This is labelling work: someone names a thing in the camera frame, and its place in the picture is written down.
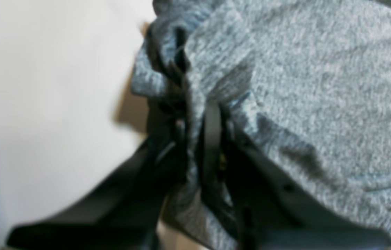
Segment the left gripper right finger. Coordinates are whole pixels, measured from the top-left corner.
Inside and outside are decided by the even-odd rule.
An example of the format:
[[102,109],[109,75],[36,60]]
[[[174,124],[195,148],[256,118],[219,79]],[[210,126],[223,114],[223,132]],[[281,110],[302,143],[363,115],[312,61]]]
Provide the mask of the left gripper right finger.
[[240,250],[386,250],[380,229],[359,226],[325,208],[258,151],[231,119],[222,122],[226,184]]

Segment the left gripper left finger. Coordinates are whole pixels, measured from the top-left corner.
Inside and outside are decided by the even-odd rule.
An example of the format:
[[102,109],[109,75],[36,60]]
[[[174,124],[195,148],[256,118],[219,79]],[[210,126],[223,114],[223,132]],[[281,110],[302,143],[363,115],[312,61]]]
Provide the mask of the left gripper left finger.
[[57,215],[15,226],[6,240],[18,250],[157,250],[156,228],[169,193],[188,177],[186,119],[155,129],[121,166]]

